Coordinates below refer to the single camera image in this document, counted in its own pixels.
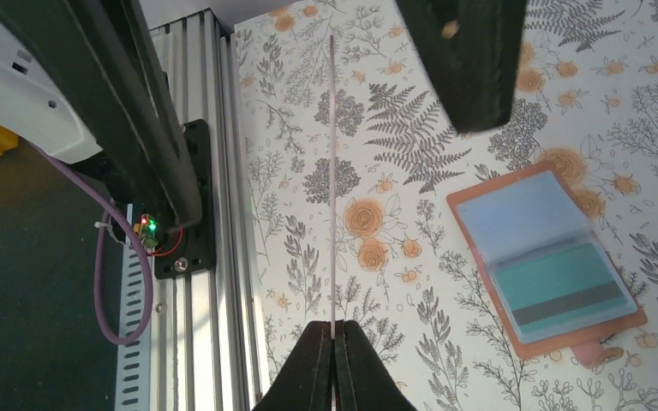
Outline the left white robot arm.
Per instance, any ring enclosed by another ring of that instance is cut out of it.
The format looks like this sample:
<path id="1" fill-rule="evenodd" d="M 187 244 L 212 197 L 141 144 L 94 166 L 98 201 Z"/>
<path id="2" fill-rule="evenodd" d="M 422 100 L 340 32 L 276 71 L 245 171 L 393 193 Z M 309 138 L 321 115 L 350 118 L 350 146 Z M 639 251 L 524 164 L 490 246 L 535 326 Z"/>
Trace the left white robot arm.
<path id="1" fill-rule="evenodd" d="M 527 3 L 396 3 L 427 77 L 460 133 L 506 125 L 514 101 Z"/>

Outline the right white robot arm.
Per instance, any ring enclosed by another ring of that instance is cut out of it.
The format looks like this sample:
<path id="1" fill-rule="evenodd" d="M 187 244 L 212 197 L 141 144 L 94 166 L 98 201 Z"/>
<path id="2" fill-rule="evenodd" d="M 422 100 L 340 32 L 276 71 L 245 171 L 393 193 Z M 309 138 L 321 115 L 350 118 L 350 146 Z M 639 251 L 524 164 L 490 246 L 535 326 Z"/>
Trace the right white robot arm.
<path id="1" fill-rule="evenodd" d="M 64 112 L 135 196 L 99 198 L 127 236 L 141 304 L 125 319 L 119 410 L 409 410 L 353 320 L 312 321 L 269 379 L 255 289 L 235 36 L 210 10 L 147 27 L 136 1 L 0 1 L 4 27 L 45 72 L 27 125 Z"/>

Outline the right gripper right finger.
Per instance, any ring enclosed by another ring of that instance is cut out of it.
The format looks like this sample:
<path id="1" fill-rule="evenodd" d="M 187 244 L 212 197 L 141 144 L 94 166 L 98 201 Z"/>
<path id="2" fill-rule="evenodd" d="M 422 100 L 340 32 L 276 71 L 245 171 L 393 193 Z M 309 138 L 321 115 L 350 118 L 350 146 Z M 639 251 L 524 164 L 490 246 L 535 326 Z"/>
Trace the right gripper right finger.
<path id="1" fill-rule="evenodd" d="M 402 394 L 354 320 L 338 321 L 334 339 L 337 410 L 402 411 L 416 407 Z"/>

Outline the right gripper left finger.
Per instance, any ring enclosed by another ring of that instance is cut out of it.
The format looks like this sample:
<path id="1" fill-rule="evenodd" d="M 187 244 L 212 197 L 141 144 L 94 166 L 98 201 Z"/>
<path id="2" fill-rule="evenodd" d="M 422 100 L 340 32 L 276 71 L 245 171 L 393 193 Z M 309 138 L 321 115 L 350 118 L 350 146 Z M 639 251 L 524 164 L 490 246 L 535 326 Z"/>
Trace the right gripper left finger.
<path id="1" fill-rule="evenodd" d="M 332 408 L 331 326 L 311 321 L 254 411 L 309 411 Z"/>

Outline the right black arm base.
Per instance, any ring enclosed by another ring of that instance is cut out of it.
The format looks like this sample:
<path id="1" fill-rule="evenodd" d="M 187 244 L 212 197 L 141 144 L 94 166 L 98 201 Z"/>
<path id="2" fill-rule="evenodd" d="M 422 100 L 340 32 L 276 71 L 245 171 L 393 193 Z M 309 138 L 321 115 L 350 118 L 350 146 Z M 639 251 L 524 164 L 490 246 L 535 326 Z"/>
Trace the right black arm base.
<path id="1" fill-rule="evenodd" d="M 209 271 L 217 262 L 212 188 L 212 136 L 204 120 L 149 140 L 137 199 L 153 220 L 157 279 Z"/>

